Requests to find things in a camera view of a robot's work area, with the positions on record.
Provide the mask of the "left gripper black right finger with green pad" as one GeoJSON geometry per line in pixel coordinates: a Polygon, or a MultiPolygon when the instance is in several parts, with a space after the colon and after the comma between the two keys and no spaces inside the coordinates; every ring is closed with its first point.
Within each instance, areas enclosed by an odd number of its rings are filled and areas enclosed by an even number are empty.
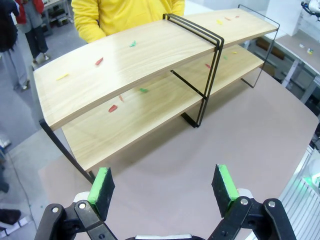
{"type": "Polygon", "coordinates": [[[282,202],[240,195],[225,164],[215,166],[211,185],[222,220],[207,240],[235,240],[241,229],[257,240],[297,240],[282,202]]]}

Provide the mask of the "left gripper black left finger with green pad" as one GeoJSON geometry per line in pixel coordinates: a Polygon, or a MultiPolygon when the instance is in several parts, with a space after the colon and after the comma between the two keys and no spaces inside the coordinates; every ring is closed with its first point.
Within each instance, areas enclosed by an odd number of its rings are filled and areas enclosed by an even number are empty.
{"type": "Polygon", "coordinates": [[[90,240],[118,240],[105,223],[114,189],[111,169],[101,167],[86,199],[45,208],[34,240],[74,240],[78,233],[90,240]]]}

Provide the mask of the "white robot base green light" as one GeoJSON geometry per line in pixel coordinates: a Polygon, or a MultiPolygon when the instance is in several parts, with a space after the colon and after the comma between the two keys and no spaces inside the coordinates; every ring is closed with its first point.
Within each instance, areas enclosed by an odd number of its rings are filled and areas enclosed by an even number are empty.
{"type": "Polygon", "coordinates": [[[302,179],[320,197],[320,159],[312,159],[308,162],[302,179]]]}

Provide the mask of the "black shoe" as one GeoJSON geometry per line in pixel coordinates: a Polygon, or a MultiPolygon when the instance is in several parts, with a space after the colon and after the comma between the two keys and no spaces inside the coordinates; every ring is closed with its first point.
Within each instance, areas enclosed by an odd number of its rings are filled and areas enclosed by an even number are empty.
{"type": "Polygon", "coordinates": [[[13,225],[21,217],[22,213],[18,209],[0,209],[0,222],[13,225]]]}

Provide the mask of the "wide wooden two-tier shelf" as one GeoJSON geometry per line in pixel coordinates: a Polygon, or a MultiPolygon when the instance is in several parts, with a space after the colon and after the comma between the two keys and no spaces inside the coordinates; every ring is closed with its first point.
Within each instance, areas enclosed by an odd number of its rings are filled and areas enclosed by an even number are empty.
{"type": "Polygon", "coordinates": [[[77,48],[33,72],[32,94],[40,126],[89,181],[93,176],[55,134],[74,119],[165,72],[200,50],[182,45],[182,30],[161,20],[133,27],[77,48]],[[136,41],[136,46],[129,47],[136,41]],[[95,63],[100,58],[99,66],[95,63]],[[58,77],[69,73],[61,80],[58,77]]]}

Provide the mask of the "brown cardboard box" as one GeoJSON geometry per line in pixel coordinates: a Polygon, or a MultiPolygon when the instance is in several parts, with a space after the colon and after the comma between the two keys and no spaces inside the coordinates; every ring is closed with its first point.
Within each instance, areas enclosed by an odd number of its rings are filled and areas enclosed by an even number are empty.
{"type": "MultiPolygon", "coordinates": [[[[271,43],[266,41],[264,38],[258,38],[256,40],[256,45],[261,49],[268,51],[271,43]]],[[[272,47],[271,54],[276,56],[280,60],[285,59],[285,53],[275,46],[272,47]]]]}

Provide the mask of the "grey side table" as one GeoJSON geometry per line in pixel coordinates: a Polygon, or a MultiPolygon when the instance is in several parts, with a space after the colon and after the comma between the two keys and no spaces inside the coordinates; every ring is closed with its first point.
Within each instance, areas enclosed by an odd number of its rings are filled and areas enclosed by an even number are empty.
{"type": "Polygon", "coordinates": [[[320,43],[299,30],[294,36],[277,38],[273,47],[285,58],[270,53],[264,70],[308,107],[320,109],[320,43]]]}

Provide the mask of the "narrow wooden two-tier shelf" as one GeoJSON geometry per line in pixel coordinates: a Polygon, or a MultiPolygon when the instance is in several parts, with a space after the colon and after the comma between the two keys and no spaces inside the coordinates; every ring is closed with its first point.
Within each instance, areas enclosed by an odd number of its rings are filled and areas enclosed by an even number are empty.
{"type": "Polygon", "coordinates": [[[181,30],[181,44],[199,50],[199,55],[171,65],[157,82],[157,90],[169,98],[158,116],[162,121],[181,116],[194,128],[201,125],[210,96],[264,65],[240,45],[279,29],[277,23],[243,5],[185,17],[167,13],[162,22],[181,30]]]}

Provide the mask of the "bystander in dark jacket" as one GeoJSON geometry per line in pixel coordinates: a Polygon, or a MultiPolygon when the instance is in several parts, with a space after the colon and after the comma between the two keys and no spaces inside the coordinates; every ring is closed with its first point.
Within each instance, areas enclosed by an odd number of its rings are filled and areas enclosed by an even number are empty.
{"type": "Polygon", "coordinates": [[[25,91],[30,81],[18,45],[18,29],[12,19],[12,15],[19,14],[19,6],[14,0],[0,0],[0,53],[13,88],[25,91]]]}

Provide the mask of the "person in yellow jacket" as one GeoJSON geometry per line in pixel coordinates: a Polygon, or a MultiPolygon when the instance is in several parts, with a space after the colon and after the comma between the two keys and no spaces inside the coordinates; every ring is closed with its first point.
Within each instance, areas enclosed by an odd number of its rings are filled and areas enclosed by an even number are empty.
{"type": "Polygon", "coordinates": [[[183,16],[185,0],[72,0],[80,38],[92,43],[106,36],[159,21],[163,14],[183,16]]]}

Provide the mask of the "bystander in red jacket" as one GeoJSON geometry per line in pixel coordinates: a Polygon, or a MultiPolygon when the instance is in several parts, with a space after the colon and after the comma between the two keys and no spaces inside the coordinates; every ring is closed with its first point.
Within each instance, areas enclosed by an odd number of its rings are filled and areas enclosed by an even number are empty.
{"type": "Polygon", "coordinates": [[[42,29],[43,0],[14,0],[18,6],[19,15],[17,24],[25,35],[32,55],[32,62],[37,65],[37,57],[42,54],[45,60],[49,59],[48,46],[42,29]]]}

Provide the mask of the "grey metal workbench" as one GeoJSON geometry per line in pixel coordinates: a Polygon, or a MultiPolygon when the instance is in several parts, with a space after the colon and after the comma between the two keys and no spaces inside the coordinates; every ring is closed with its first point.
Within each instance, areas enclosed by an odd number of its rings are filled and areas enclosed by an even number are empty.
{"type": "Polygon", "coordinates": [[[42,0],[44,10],[42,13],[42,30],[44,36],[53,34],[52,24],[61,27],[67,23],[74,23],[72,13],[69,8],[71,0],[42,0]]]}

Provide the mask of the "white board panel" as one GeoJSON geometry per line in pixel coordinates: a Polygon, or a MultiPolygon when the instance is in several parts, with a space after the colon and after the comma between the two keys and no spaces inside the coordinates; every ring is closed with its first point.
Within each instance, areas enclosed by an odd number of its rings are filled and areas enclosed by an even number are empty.
{"type": "Polygon", "coordinates": [[[266,16],[280,26],[279,29],[289,36],[297,33],[301,21],[302,0],[269,0],[266,16]]]}

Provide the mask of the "aluminium profile frame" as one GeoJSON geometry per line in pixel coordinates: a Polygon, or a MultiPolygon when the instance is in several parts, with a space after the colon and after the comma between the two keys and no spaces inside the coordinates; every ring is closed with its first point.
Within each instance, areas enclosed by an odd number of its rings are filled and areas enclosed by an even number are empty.
{"type": "Polygon", "coordinates": [[[309,146],[279,197],[297,240],[320,240],[320,196],[303,180],[314,159],[320,159],[320,152],[309,146]]]}

